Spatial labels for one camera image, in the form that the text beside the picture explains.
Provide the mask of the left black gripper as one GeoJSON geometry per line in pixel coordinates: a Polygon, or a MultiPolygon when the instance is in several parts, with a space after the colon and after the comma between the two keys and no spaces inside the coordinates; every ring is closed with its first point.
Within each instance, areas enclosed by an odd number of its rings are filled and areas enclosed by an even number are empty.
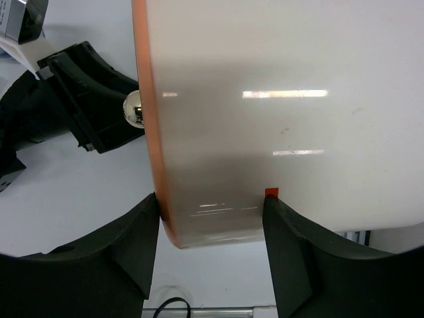
{"type": "Polygon", "coordinates": [[[110,66],[88,41],[37,64],[40,82],[26,71],[1,97],[1,191],[27,168],[19,150],[69,130],[80,147],[100,154],[144,135],[123,112],[138,82],[110,66]]]}

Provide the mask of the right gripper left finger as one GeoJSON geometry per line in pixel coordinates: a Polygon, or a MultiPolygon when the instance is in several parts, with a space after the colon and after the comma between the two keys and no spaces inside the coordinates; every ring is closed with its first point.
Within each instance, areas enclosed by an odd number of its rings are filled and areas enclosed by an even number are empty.
{"type": "Polygon", "coordinates": [[[141,317],[160,216],[154,194],[47,254],[1,255],[2,317],[141,317]]]}

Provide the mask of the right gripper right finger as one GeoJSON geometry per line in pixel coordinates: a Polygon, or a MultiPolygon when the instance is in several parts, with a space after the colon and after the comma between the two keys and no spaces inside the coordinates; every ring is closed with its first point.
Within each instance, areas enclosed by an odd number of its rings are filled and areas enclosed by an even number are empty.
{"type": "Polygon", "coordinates": [[[423,316],[423,247],[392,254],[352,242],[273,195],[263,229],[278,317],[423,316]]]}

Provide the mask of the round drawer organizer box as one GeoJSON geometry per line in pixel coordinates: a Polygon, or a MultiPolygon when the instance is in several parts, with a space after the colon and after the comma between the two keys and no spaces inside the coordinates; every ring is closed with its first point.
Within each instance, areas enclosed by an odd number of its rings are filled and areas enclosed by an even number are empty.
{"type": "Polygon", "coordinates": [[[133,1],[178,248],[254,240],[275,193],[332,231],[423,221],[422,1],[133,1]]]}

